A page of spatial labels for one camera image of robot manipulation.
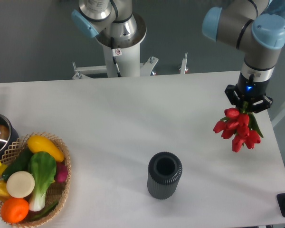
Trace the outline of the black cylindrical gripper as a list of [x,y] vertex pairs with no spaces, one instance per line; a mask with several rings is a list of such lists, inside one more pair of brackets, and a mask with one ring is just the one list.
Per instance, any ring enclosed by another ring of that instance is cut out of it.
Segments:
[[257,77],[246,78],[242,73],[236,85],[228,85],[225,94],[232,105],[240,105],[240,102],[251,101],[254,98],[255,104],[252,106],[253,113],[259,113],[272,106],[273,99],[266,95],[266,89],[270,79],[262,82],[254,81]]

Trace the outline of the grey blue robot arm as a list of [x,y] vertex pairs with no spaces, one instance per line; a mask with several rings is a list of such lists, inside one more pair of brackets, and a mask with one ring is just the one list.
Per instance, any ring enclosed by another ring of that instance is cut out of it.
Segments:
[[211,8],[202,23],[207,38],[242,51],[244,63],[236,85],[225,94],[236,108],[259,113],[272,105],[266,88],[285,45],[285,19],[264,14],[269,0],[236,0],[226,9]]

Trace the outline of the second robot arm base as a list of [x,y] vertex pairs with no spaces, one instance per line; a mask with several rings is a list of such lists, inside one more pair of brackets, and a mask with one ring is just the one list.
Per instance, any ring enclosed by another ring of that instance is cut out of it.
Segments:
[[131,0],[80,0],[71,18],[85,36],[109,48],[140,44],[147,32],[142,17],[133,12]]

